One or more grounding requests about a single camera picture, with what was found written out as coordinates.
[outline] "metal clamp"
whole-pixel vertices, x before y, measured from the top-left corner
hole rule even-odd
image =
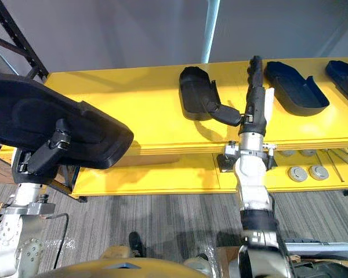
[[[40,215],[53,214],[56,204],[53,203],[29,203],[26,206],[12,205],[0,210],[0,214]]]

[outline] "gray carpet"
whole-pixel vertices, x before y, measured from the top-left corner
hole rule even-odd
[[[14,190],[0,184],[0,201]],[[110,245],[128,244],[132,231],[141,235],[148,257],[183,262],[205,252],[214,262],[215,247],[235,245],[241,229],[233,194],[104,196],[80,204],[49,192],[56,213],[70,215],[58,267],[96,259]],[[348,242],[348,197],[340,191],[274,196],[283,237]],[[63,225],[64,218],[45,221],[41,272],[54,264]]]

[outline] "person's shoe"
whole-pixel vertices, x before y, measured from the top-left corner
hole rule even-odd
[[[131,232],[129,234],[129,245],[135,258],[145,257],[144,246],[137,232]]]

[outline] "wire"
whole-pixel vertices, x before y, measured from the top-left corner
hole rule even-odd
[[[56,219],[56,218],[63,217],[63,216],[66,217],[66,223],[64,223],[62,240],[61,240],[60,245],[59,245],[59,249],[58,249],[58,253],[57,253],[57,257],[56,257],[56,261],[54,263],[53,269],[57,268],[60,252],[61,252],[62,247],[63,247],[64,239],[66,238],[66,233],[67,233],[67,228],[68,228],[68,221],[70,220],[70,216],[67,213],[61,213],[61,214],[52,215],[52,216],[49,216],[49,217],[46,218],[46,219]]]
[[[271,200],[272,200],[272,213],[273,213],[274,219],[276,220],[276,219],[277,219],[277,218],[276,218],[276,211],[275,211],[276,201],[275,201],[274,196],[271,195],[271,193],[268,192],[268,195],[270,196],[270,198],[271,198]],[[286,248],[286,244],[285,244],[284,240],[282,239],[279,225],[280,225],[280,224],[277,222],[277,230],[276,230],[277,241],[280,242],[279,245],[282,247],[282,251],[283,251],[284,254],[288,257],[288,263],[289,263],[290,269],[291,269],[291,271],[292,271],[293,277],[296,277],[296,275],[295,275],[295,270],[294,270],[294,265],[292,264],[292,261],[291,261],[291,259],[290,259],[289,254],[288,254],[289,251],[288,251],[288,249]]]

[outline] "metal rack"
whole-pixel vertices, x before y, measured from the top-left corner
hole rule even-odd
[[[26,75],[27,78],[34,78],[38,75],[41,80],[45,81],[48,77],[48,70],[45,68],[29,42],[26,40],[18,25],[11,17],[8,10],[0,0],[0,23],[8,33],[15,45],[0,38],[0,46],[9,49],[23,56],[31,66],[31,70]]]

